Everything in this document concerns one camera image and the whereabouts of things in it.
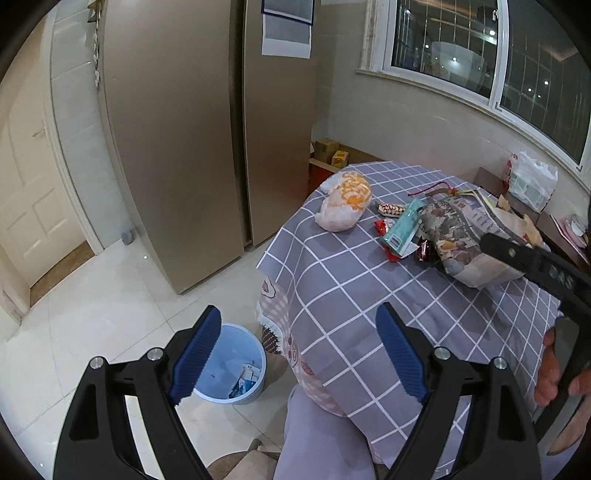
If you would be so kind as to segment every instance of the trash can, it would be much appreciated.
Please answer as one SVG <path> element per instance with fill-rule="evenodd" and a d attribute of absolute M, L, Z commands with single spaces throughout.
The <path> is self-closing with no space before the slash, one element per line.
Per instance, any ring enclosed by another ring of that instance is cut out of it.
<path fill-rule="evenodd" d="M 261 374 L 250 390 L 228 398 L 243 365 L 253 365 L 261 370 Z M 194 391 L 213 403 L 244 405 L 261 394 L 266 371 L 267 357 L 260 341 L 244 327 L 224 323 Z"/>

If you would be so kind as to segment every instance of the windowsill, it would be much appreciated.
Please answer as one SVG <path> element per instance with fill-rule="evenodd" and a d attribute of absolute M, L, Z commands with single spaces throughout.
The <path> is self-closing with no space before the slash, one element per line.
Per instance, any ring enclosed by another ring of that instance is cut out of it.
<path fill-rule="evenodd" d="M 542 149 L 546 154 L 548 154 L 554 161 L 559 163 L 588 193 L 591 193 L 591 181 L 589 181 L 589 185 L 586 184 L 582 173 L 577 169 L 574 162 L 570 159 L 570 157 L 562 152 L 560 147 L 554 144 L 549 138 L 547 138 L 542 133 L 537 131 L 526 131 L 517 125 L 517 121 L 511 121 L 507 115 L 503 115 L 502 113 L 497 113 L 488 106 L 488 102 L 484 97 L 480 97 L 478 94 L 470 92 L 466 90 L 467 95 L 457 95 L 454 93 L 454 90 L 461 89 L 452 83 L 445 82 L 444 80 L 439 80 L 435 77 L 429 77 L 425 79 L 426 82 L 414 80 L 412 77 L 414 75 L 424 76 L 423 74 L 407 71 L 404 72 L 404 76 L 390 73 L 390 72 L 374 72 L 372 70 L 365 70 L 365 69 L 356 69 L 356 73 L 361 73 L 364 75 L 370 75 L 372 77 L 378 77 L 388 80 L 395 80 L 397 82 L 406 83 L 408 85 L 412 85 L 415 87 L 423 88 L 425 90 L 429 90 L 430 92 L 438 93 L 439 95 L 443 95 L 447 98 L 451 98 L 458 102 L 463 103 L 479 112 L 484 113 L 485 115 L 490 116 L 491 118 L 497 120 L 498 122 L 502 123 L 506 127 L 511 128 L 516 133 L 520 134 L 525 139 L 534 143 L 538 148 Z M 474 98 L 470 100 L 467 96 L 474 95 Z"/>

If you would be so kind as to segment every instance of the white door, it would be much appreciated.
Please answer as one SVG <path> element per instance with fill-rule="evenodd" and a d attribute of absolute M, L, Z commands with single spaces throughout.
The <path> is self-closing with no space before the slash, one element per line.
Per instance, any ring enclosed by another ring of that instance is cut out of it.
<path fill-rule="evenodd" d="M 43 130 L 42 30 L 0 84 L 0 245 L 29 286 L 85 240 Z"/>

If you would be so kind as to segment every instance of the white plastic bag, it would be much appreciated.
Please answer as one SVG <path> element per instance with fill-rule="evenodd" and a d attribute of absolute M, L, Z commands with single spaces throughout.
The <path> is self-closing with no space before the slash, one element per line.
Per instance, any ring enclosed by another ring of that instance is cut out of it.
<path fill-rule="evenodd" d="M 509 192 L 515 198 L 540 213 L 554 193 L 558 183 L 558 170 L 526 152 L 511 157 Z"/>
<path fill-rule="evenodd" d="M 371 202 L 371 189 L 367 180 L 356 171 L 338 172 L 320 185 L 329 194 L 316 223 L 329 232 L 341 232 L 353 228 Z"/>

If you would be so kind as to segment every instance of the window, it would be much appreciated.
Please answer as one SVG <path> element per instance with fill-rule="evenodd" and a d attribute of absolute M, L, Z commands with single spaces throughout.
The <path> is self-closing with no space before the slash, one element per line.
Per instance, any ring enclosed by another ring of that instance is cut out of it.
<path fill-rule="evenodd" d="M 556 20 L 533 0 L 508 0 L 509 55 L 501 106 L 580 164 L 591 113 L 589 67 Z"/>
<path fill-rule="evenodd" d="M 591 172 L 591 72 L 536 0 L 368 0 L 362 70 L 460 97 Z"/>
<path fill-rule="evenodd" d="M 401 0 L 391 66 L 490 98 L 497 50 L 495 0 Z"/>

